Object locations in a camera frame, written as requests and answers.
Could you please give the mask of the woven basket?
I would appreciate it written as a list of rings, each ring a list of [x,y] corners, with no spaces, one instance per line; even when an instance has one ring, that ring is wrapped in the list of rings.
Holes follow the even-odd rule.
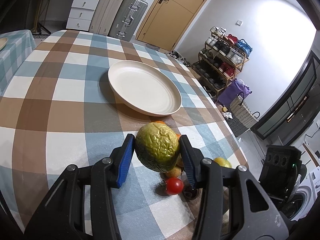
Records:
[[[258,111],[252,113],[244,102],[243,92],[240,92],[231,102],[229,111],[232,114],[232,118],[227,120],[227,124],[236,138],[254,126],[260,117],[260,113]]]

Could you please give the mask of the silver suitcase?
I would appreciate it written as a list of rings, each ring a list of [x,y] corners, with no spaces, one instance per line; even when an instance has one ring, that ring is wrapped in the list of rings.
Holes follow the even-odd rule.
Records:
[[[130,41],[147,8],[144,0],[123,0],[108,35]]]

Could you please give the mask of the brown kiwi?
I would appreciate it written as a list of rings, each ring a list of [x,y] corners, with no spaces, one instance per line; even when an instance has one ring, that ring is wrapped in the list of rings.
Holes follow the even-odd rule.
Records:
[[[179,166],[175,166],[172,170],[165,173],[167,178],[178,178],[182,173],[182,169]]]

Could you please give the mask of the wooden shoe rack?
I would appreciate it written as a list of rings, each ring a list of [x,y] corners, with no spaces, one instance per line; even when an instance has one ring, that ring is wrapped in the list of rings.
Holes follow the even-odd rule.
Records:
[[[226,35],[225,31],[224,28],[211,31],[204,47],[198,52],[198,61],[193,64],[193,69],[215,98],[242,72],[253,51],[244,39]]]

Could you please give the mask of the red tomato front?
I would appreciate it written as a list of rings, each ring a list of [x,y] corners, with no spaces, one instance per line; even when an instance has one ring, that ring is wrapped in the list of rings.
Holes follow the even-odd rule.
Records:
[[[161,182],[161,187],[167,195],[180,194],[183,191],[184,183],[178,178],[169,178]]]

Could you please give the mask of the large cream plate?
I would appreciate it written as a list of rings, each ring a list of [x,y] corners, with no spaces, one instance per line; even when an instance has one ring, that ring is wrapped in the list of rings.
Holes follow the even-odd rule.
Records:
[[[112,64],[108,81],[114,94],[131,109],[149,116],[168,116],[182,107],[177,86],[162,72],[142,62]]]

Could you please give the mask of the small cream plate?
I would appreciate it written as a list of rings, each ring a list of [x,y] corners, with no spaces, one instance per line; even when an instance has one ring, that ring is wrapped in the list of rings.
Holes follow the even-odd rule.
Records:
[[[7,37],[1,37],[0,38],[0,50],[2,50],[6,46],[7,42],[8,42],[8,38]]]

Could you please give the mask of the wrinkled green guava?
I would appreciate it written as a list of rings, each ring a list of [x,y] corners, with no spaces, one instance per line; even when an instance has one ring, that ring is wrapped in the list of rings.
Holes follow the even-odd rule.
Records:
[[[135,152],[139,161],[148,169],[167,173],[177,163],[179,137],[166,124],[150,122],[139,129]]]

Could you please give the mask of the wooden door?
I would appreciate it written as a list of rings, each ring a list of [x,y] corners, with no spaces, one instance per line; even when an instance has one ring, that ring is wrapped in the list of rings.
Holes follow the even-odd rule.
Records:
[[[137,40],[170,51],[207,0],[154,0],[137,31]]]

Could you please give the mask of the dark plum front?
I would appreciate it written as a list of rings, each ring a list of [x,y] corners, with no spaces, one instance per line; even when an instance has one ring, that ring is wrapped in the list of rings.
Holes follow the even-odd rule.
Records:
[[[194,189],[191,185],[187,185],[184,187],[182,193],[185,199],[194,200],[199,196],[200,191],[199,189]]]

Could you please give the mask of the beige suitcase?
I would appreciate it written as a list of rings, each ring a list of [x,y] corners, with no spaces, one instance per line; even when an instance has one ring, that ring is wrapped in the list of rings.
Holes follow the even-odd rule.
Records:
[[[89,32],[107,36],[123,0],[99,0]]]

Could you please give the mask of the purple bag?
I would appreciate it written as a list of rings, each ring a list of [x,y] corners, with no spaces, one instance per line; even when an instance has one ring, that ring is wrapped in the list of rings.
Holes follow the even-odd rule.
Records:
[[[234,79],[231,84],[218,96],[217,100],[222,103],[222,105],[229,107],[237,96],[240,95],[243,99],[245,99],[251,93],[252,91],[242,79]]]

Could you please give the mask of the checkered tablecloth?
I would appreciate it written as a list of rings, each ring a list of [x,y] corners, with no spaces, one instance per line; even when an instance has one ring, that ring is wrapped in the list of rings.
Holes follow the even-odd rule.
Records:
[[[132,60],[165,74],[182,107],[165,117],[134,111],[108,81],[112,64]],[[41,42],[20,65],[1,96],[1,211],[14,238],[25,239],[31,217],[64,169],[94,165],[126,136],[163,121],[186,135],[205,158],[246,165],[227,122],[191,71],[163,53],[97,34],[61,30]],[[120,239],[192,239],[202,191],[194,200],[167,195],[166,180],[134,153],[125,182],[112,188]]]

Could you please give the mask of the smooth yellow guava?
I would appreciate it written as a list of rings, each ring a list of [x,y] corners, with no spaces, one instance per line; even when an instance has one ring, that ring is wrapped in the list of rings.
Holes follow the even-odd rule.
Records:
[[[214,161],[218,163],[221,167],[232,168],[231,163],[227,159],[224,159],[222,157],[217,157],[214,159]]]

